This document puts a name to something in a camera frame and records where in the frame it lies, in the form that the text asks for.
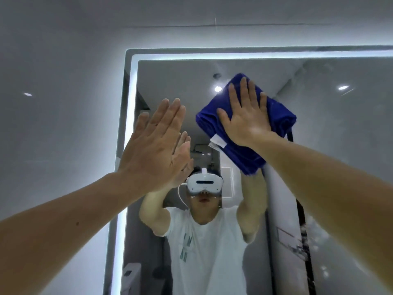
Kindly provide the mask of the person's left hand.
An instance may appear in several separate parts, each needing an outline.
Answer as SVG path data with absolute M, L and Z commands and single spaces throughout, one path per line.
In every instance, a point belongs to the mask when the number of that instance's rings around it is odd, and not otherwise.
M 164 99 L 149 118 L 149 138 L 134 143 L 134 132 L 121 158 L 118 175 L 120 184 L 127 195 L 142 196 L 170 185 L 179 173 L 172 173 L 172 153 L 175 141 L 191 141 L 180 129 L 186 114 L 186 107 L 180 108 L 166 133 L 161 133 L 161 119 L 170 103 Z

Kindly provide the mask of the wall mirror with lit frame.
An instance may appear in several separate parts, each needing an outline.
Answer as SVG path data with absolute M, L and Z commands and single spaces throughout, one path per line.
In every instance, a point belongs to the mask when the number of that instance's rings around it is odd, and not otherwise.
M 132 117 L 152 113 L 163 98 L 181 99 L 194 165 L 220 171 L 224 207 L 238 205 L 239 168 L 195 121 L 238 73 L 297 116 L 287 139 L 393 184 L 393 50 L 128 55 L 120 137 L 130 137 Z M 270 205 L 245 250 L 247 295 L 393 295 L 271 166 L 264 173 Z

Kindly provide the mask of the person's left forearm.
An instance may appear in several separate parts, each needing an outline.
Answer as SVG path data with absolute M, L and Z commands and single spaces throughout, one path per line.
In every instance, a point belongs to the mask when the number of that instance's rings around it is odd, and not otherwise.
M 124 208 L 147 193 L 142 176 L 110 173 L 0 221 L 0 295 L 36 295 Z

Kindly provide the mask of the person's right hand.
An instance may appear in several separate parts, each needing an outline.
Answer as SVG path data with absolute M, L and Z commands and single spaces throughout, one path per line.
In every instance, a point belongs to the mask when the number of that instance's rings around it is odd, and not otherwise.
M 239 146 L 249 147 L 258 152 L 271 142 L 278 139 L 273 133 L 269 121 L 260 120 L 260 100 L 257 100 L 256 87 L 254 84 L 253 113 L 245 113 L 241 108 L 241 101 L 238 99 L 236 89 L 233 84 L 228 87 L 232 117 L 235 123 L 233 135 L 228 135 L 231 141 Z

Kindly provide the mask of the person's right forearm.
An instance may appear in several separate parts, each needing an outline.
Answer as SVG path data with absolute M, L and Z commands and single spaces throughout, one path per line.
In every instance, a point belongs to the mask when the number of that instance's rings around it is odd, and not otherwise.
M 275 169 L 319 225 L 393 293 L 393 186 L 272 132 L 243 141 Z

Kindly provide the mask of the blue cleaning cloth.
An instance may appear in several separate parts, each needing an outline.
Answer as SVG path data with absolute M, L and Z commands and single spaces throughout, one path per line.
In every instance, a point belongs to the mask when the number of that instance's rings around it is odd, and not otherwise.
M 232 118 L 228 87 L 233 84 L 238 99 L 240 99 L 240 82 L 242 78 L 249 78 L 242 73 L 236 74 L 225 87 L 195 116 L 195 121 L 200 129 L 210 138 L 212 148 L 224 153 L 245 175 L 253 175 L 261 169 L 266 161 L 255 151 L 234 143 L 227 135 L 217 114 L 217 109 L 226 111 Z M 284 138 L 287 134 L 292 136 L 292 127 L 297 117 L 283 104 L 274 99 L 267 98 L 267 113 L 273 132 Z

